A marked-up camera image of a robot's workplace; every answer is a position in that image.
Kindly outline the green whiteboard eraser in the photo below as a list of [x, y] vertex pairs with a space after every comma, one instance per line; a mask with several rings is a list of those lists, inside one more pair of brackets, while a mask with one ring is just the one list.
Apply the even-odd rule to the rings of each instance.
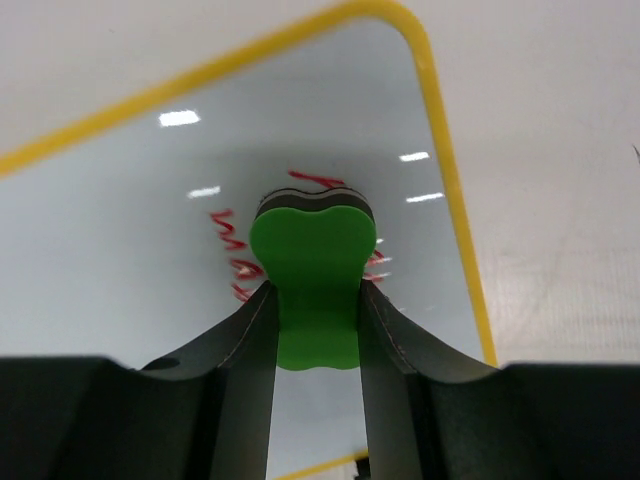
[[376, 240], [371, 207], [353, 189], [284, 188], [261, 200], [249, 244], [277, 290], [280, 368], [358, 367], [359, 291]]

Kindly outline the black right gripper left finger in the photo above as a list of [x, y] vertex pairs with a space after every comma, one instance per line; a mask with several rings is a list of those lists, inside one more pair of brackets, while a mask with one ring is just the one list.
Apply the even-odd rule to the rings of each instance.
[[231, 316], [140, 369], [104, 357], [1, 361], [5, 479], [262, 479], [278, 301]]

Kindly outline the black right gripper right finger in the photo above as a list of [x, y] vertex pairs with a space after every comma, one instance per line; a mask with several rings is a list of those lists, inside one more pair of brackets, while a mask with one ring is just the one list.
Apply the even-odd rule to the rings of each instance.
[[516, 363], [447, 345], [362, 285], [359, 354], [376, 479], [635, 479], [639, 369]]

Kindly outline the small whiteboard with yellow frame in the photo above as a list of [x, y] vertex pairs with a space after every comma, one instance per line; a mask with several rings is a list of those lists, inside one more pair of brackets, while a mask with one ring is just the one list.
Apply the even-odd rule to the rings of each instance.
[[[375, 218], [360, 290], [492, 366], [431, 43], [392, 1], [339, 4], [7, 154], [1, 323], [45, 346], [3, 334], [1, 361], [145, 367], [275, 288], [249, 244], [266, 195], [336, 187]], [[360, 354], [351, 370], [277, 356], [262, 479], [369, 454]]]

